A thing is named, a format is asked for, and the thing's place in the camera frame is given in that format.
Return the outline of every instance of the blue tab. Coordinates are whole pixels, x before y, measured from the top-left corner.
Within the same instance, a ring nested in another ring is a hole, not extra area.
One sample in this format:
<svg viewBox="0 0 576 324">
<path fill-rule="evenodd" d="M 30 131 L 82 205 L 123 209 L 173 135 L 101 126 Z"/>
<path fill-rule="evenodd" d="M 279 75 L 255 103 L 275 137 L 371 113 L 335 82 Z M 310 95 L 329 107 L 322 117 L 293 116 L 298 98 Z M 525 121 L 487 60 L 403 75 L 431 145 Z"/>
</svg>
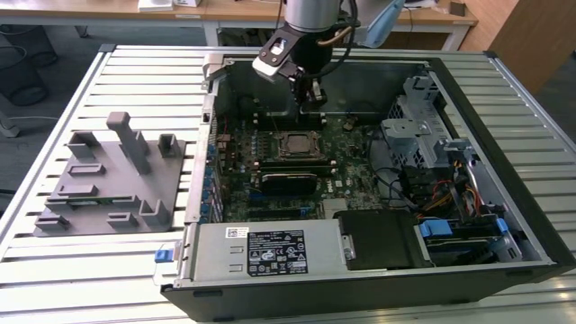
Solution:
<svg viewBox="0 0 576 324">
<path fill-rule="evenodd" d="M 509 224 L 506 223 L 506 220 L 502 218 L 497 219 L 497 225 L 501 229 L 501 233 L 505 234 L 509 231 Z"/>
<path fill-rule="evenodd" d="M 202 204 L 201 205 L 201 215 L 202 216 L 207 216 L 210 212 L 210 205 L 209 204 Z"/>
<path fill-rule="evenodd" d="M 158 250 L 154 254 L 154 262 L 157 263 L 169 263 L 174 262 L 174 249 L 169 250 Z"/>
<path fill-rule="evenodd" d="M 429 226 L 426 224 L 421 224 L 421 233 L 425 238 L 427 238 L 431 235 L 431 230 L 429 229 Z"/>
<path fill-rule="evenodd" d="M 453 235 L 453 228 L 449 221 L 435 219 L 425 221 L 425 223 L 421 224 L 421 232 L 425 238 L 429 236 L 447 236 Z"/>
<path fill-rule="evenodd" d="M 453 235 L 453 228 L 449 221 L 443 219 L 435 219 L 435 220 L 426 221 L 425 224 L 427 224 L 433 236 Z"/>
<path fill-rule="evenodd" d="M 302 207 L 301 208 L 301 216 L 305 217 L 309 215 L 309 212 L 313 210 L 313 207 Z"/>
</svg>

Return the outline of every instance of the white cable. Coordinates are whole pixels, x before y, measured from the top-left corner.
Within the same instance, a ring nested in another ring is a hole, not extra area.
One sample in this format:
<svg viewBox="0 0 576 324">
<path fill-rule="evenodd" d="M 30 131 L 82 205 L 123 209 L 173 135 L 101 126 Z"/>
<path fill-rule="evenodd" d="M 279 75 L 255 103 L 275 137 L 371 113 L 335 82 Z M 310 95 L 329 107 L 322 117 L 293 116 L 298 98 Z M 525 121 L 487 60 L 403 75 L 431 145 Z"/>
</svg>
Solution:
<svg viewBox="0 0 576 324">
<path fill-rule="evenodd" d="M 58 117 L 49 117 L 49 116 L 11 117 L 9 119 L 53 119 L 53 120 L 61 120 L 61 118 L 58 118 Z"/>
<path fill-rule="evenodd" d="M 171 244 L 171 242 L 163 243 L 159 250 L 165 250 L 165 246 L 167 246 L 169 244 Z M 155 286 L 162 285 L 162 283 L 157 282 L 157 277 L 159 277 L 159 279 L 162 279 L 165 277 L 165 275 L 162 273 L 158 273 L 158 271 L 159 271 L 159 264 L 157 262 L 154 262 L 153 283 Z"/>
</svg>

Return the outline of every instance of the red wire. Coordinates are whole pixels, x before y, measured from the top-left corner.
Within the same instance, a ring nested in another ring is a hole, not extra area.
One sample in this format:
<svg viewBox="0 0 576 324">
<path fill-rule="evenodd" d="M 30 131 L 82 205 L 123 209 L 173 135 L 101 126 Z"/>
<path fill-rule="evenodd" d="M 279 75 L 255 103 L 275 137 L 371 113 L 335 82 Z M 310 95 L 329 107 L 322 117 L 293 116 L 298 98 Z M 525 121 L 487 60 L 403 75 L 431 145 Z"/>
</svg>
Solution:
<svg viewBox="0 0 576 324">
<path fill-rule="evenodd" d="M 443 180 L 443 181 L 438 181 L 438 183 L 437 183 L 437 185 L 434 186 L 434 189 L 433 189 L 433 193 L 434 193 L 433 200 L 437 199 L 437 195 L 438 195 L 438 192 L 437 192 L 437 191 L 439 190 L 439 186 L 441 186 L 442 184 L 449 183 L 449 182 L 453 182 L 453 180 Z"/>
</svg>

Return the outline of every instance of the slotted metal surface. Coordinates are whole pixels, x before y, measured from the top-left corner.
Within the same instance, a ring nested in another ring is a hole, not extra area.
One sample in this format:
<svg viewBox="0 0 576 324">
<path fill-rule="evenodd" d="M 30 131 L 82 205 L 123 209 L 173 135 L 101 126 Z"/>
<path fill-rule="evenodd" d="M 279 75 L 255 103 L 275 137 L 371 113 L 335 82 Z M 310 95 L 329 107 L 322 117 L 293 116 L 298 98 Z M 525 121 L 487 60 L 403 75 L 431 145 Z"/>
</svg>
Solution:
<svg viewBox="0 0 576 324">
<path fill-rule="evenodd" d="M 63 146 L 74 130 L 106 128 L 111 111 L 129 111 L 145 137 L 175 133 L 187 141 L 177 206 L 187 205 L 194 172 L 197 128 L 205 94 L 201 88 L 209 52 L 255 54 L 255 50 L 119 46 L 99 53 L 55 133 L 39 155 L 5 215 L 0 243 L 0 323 L 193 323 L 163 298 L 153 274 L 154 251 L 183 236 L 185 211 L 174 231 L 71 238 L 34 238 L 46 195 L 71 156 Z M 576 156 L 574 144 L 499 62 L 479 53 L 358 51 L 362 56 L 443 58 L 557 230 L 576 251 Z M 457 126 L 462 136 L 466 134 Z M 165 274 L 175 276 L 171 268 Z M 510 288 L 479 303 L 318 315 L 251 323 L 529 323 L 576 322 L 576 271 L 543 283 Z"/>
</svg>

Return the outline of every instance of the blue latch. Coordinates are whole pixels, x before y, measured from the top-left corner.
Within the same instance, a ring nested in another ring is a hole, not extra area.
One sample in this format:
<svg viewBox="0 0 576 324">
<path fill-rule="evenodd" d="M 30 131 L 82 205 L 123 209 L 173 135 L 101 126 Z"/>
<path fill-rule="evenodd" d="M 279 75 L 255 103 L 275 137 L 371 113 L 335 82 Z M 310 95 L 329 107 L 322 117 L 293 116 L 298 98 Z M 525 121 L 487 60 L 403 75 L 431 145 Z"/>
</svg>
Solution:
<svg viewBox="0 0 576 324">
<path fill-rule="evenodd" d="M 202 205 L 201 205 L 201 214 L 202 214 L 203 216 L 207 216 L 207 215 L 209 215 L 209 212 L 210 212 L 210 205 L 209 205 L 209 204 L 202 204 Z"/>
<path fill-rule="evenodd" d="M 419 225 L 419 228 L 425 238 L 427 238 L 429 236 L 453 235 L 451 225 L 449 221 L 443 219 L 425 221 L 425 223 Z"/>
<path fill-rule="evenodd" d="M 167 250 L 158 250 L 154 254 L 154 262 L 157 263 L 169 263 L 174 262 L 174 249 L 170 248 Z"/>
<path fill-rule="evenodd" d="M 502 218 L 497 219 L 497 225 L 501 233 L 505 234 L 509 231 L 509 224 L 506 223 L 506 220 Z"/>
<path fill-rule="evenodd" d="M 214 155 L 217 153 L 215 145 L 209 144 L 209 155 Z"/>
</svg>

